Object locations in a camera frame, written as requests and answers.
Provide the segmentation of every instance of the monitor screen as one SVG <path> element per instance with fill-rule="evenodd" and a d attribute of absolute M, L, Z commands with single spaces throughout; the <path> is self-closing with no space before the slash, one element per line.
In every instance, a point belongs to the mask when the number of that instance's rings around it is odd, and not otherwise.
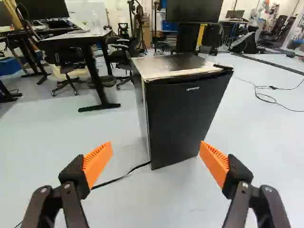
<path fill-rule="evenodd" d="M 167 0 L 166 20 L 217 23 L 223 0 Z"/>
<path fill-rule="evenodd" d="M 16 0 L 28 10 L 30 20 L 69 17 L 64 0 Z"/>
<path fill-rule="evenodd" d="M 12 25 L 12 19 L 8 10 L 6 9 L 4 2 L 0 1 L 0 27 Z"/>

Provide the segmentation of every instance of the standing desk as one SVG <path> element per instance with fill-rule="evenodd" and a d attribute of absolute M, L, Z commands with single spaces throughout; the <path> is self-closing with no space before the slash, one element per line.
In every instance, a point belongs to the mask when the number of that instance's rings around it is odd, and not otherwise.
<path fill-rule="evenodd" d="M 87 68 L 90 72 L 92 82 L 95 85 L 101 104 L 80 108 L 78 110 L 80 113 L 93 111 L 93 110 L 118 108 L 121 106 L 120 104 L 112 104 L 108 102 L 104 92 L 104 87 L 101 83 L 100 77 L 98 75 L 98 71 L 95 66 L 95 59 L 93 57 L 93 53 L 91 50 L 92 45 L 96 44 L 97 42 L 101 43 L 101 48 L 104 54 L 104 59 L 106 62 L 108 72 L 112 73 L 112 71 L 109 71 L 111 70 L 111 63 L 108 60 L 108 52 L 106 45 L 106 38 L 111 31 L 112 30 L 110 29 L 104 29 L 101 32 L 101 34 L 98 35 L 94 35 L 92 32 L 63 34 L 60 36 L 55 36 L 40 41 L 39 47 L 41 47 L 41 49 L 51 48 L 53 51 L 55 50 L 58 52 L 60 52 L 60 49 L 63 47 L 81 48 L 81 51 L 84 54 L 86 60 Z"/>
<path fill-rule="evenodd" d="M 57 35 L 65 34 L 67 32 L 74 31 L 74 30 L 79 30 L 79 28 L 39 29 L 39 30 L 36 30 L 36 33 L 38 35 L 55 35 L 55 36 L 57 36 Z M 16 58 L 18 63 L 21 64 L 21 67 L 22 67 L 23 71 L 25 72 L 25 75 L 22 75 L 21 77 L 32 77 L 32 76 L 42 75 L 43 77 L 37 82 L 37 85 L 42 84 L 47 79 L 49 74 L 47 74 L 46 71 L 44 70 L 41 62 L 38 59 L 38 56 L 37 56 L 35 50 L 33 49 L 32 45 L 28 41 L 29 34 L 27 33 L 27 31 L 26 30 L 15 30 L 15 31 L 2 32 L 2 33 L 0 33 L 0 36 L 2 36 L 2 38 L 0 38 L 0 41 L 6 42 L 8 48 L 12 52 L 13 56 Z M 20 59 L 18 58 L 18 56 L 16 55 L 16 53 L 14 51 L 14 46 L 20 47 L 22 54 L 26 58 L 27 62 L 29 63 L 29 65 L 32 68 L 32 70 L 34 71 L 34 73 L 29 74 L 27 72 L 27 70 L 24 68 L 23 64 L 21 63 Z M 39 67 L 41 72 L 38 72 L 36 64 Z"/>

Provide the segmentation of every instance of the office chair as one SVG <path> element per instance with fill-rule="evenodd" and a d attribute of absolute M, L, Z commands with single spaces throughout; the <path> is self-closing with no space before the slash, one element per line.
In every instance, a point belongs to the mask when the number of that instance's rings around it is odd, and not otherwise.
<path fill-rule="evenodd" d="M 287 20 L 286 15 L 280 15 L 271 32 L 262 31 L 260 34 L 261 41 L 276 41 L 281 33 L 281 30 Z"/>
<path fill-rule="evenodd" d="M 80 80 L 79 77 L 70 78 L 68 73 L 74 71 L 78 68 L 84 68 L 84 57 L 79 48 L 61 48 L 59 52 L 48 50 L 45 52 L 45 61 L 49 64 L 54 64 L 56 66 L 60 66 L 60 73 L 66 75 L 66 80 L 57 82 L 57 88 L 51 91 L 52 96 L 56 96 L 56 91 L 63 89 L 67 85 L 70 85 L 74 94 L 78 95 L 78 92 L 73 83 L 86 83 L 86 81 Z"/>
<path fill-rule="evenodd" d="M 119 90 L 120 86 L 132 81 L 132 71 L 130 61 L 132 57 L 138 57 L 140 55 L 140 49 L 138 48 L 141 42 L 141 15 L 137 13 L 135 19 L 138 23 L 138 27 L 134 26 L 132 37 L 130 39 L 121 39 L 119 36 L 108 37 L 106 43 L 116 48 L 117 50 L 112 52 L 108 58 L 111 63 L 116 63 L 116 68 L 130 71 L 130 76 L 124 79 L 122 82 L 116 85 Z"/>
<path fill-rule="evenodd" d="M 23 4 L 18 4 L 16 7 L 16 14 L 21 21 L 23 28 L 28 32 L 28 38 L 39 47 L 39 43 L 42 38 L 34 31 L 31 23 L 28 21 L 29 13 Z M 80 80 L 79 77 L 71 79 L 68 73 L 74 71 L 77 68 L 85 67 L 85 58 L 81 53 L 80 48 L 60 48 L 58 51 L 54 51 L 54 47 L 50 49 L 44 49 L 45 51 L 45 61 L 49 64 L 55 64 L 60 66 L 60 73 L 66 75 L 66 80 L 57 82 L 57 88 L 51 91 L 52 96 L 56 96 L 56 91 L 71 85 L 74 90 L 74 94 L 78 95 L 76 88 L 73 83 L 85 83 L 86 81 Z"/>

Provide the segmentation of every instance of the chair armrest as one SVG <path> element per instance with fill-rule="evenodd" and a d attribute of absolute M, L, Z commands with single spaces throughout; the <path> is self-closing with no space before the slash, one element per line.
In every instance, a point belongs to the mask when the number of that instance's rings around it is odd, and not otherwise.
<path fill-rule="evenodd" d="M 124 50 L 129 49 L 129 47 L 127 45 L 124 45 L 124 44 L 112 44 L 111 46 L 114 47 L 114 48 L 121 48 L 121 49 L 124 49 Z"/>
<path fill-rule="evenodd" d="M 117 42 L 129 42 L 130 40 L 128 39 L 118 39 Z"/>
<path fill-rule="evenodd" d="M 119 36 L 109 36 L 106 39 L 106 44 L 115 44 L 117 40 L 121 39 Z"/>

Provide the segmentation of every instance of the chair seat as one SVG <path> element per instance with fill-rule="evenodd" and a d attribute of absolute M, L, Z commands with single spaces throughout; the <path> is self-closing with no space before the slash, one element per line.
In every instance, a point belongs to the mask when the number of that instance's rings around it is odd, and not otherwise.
<path fill-rule="evenodd" d="M 124 59 L 125 51 L 118 50 L 114 51 L 109 55 L 109 60 L 111 63 L 120 63 Z"/>
<path fill-rule="evenodd" d="M 74 70 L 75 70 L 75 65 L 74 64 L 69 64 L 69 65 L 62 66 L 60 68 L 60 73 L 61 74 L 67 74 L 67 73 L 70 73 Z"/>

